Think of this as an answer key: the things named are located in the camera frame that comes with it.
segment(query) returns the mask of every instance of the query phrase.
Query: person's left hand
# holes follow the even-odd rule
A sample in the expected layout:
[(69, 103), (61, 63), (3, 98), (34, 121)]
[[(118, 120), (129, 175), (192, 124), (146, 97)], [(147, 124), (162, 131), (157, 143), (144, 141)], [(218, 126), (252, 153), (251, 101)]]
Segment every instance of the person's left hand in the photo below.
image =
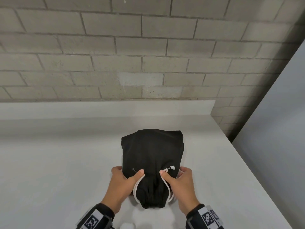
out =
[(116, 214), (121, 209), (122, 202), (131, 194), (136, 182), (144, 175), (144, 170), (140, 169), (133, 177), (126, 178), (121, 171), (121, 166), (111, 169), (112, 177), (101, 203), (108, 206)]

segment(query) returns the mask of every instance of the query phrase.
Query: white drawstring cord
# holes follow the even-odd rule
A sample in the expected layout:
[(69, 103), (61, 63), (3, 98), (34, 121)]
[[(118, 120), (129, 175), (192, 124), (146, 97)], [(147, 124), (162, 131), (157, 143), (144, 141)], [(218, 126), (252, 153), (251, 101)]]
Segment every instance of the white drawstring cord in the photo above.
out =
[[(170, 168), (166, 168), (166, 169), (164, 169), (164, 171), (167, 173), (169, 169), (174, 170), (175, 166), (171, 165)], [(136, 182), (136, 184), (134, 186), (134, 189), (133, 189), (134, 197), (135, 197), (135, 200), (137, 201), (137, 203), (140, 203), (140, 201), (137, 198), (137, 188), (138, 188), (138, 185), (139, 185), (140, 181), (143, 179), (143, 177), (145, 177), (145, 174)], [(163, 179), (162, 176), (161, 176), (161, 178), (162, 178), (162, 180), (164, 181), (164, 183), (166, 184), (166, 186), (168, 188), (168, 197), (167, 197), (166, 203), (169, 203), (170, 201), (173, 200), (173, 194), (172, 194), (172, 196), (170, 196), (170, 187), (168, 186), (168, 184), (166, 183), (166, 181)]]

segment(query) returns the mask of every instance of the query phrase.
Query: person's right hand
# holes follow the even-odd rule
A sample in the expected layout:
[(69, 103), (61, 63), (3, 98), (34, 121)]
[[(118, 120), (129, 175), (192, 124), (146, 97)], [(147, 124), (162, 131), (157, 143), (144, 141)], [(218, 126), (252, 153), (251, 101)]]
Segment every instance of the person's right hand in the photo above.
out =
[(200, 202), (195, 195), (192, 170), (181, 166), (177, 178), (171, 177), (168, 173), (160, 170), (160, 175), (170, 184), (173, 194), (178, 199), (179, 209), (187, 215)]

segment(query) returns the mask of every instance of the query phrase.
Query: bag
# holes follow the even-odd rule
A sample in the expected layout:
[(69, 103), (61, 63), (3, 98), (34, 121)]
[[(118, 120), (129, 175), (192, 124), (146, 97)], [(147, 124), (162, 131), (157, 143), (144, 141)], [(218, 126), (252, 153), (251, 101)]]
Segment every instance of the bag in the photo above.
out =
[(181, 131), (143, 129), (122, 138), (123, 174), (134, 176), (140, 169), (145, 175), (134, 187), (134, 196), (142, 207), (163, 208), (172, 197), (170, 187), (159, 171), (176, 178), (184, 150)]

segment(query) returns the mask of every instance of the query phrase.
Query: cinder block wall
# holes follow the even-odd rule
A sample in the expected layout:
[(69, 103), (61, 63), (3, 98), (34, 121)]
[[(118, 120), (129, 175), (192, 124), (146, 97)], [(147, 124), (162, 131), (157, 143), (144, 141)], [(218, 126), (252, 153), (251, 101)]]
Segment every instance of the cinder block wall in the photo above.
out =
[(0, 0), (0, 101), (215, 99), (236, 134), (304, 39), (305, 0)]

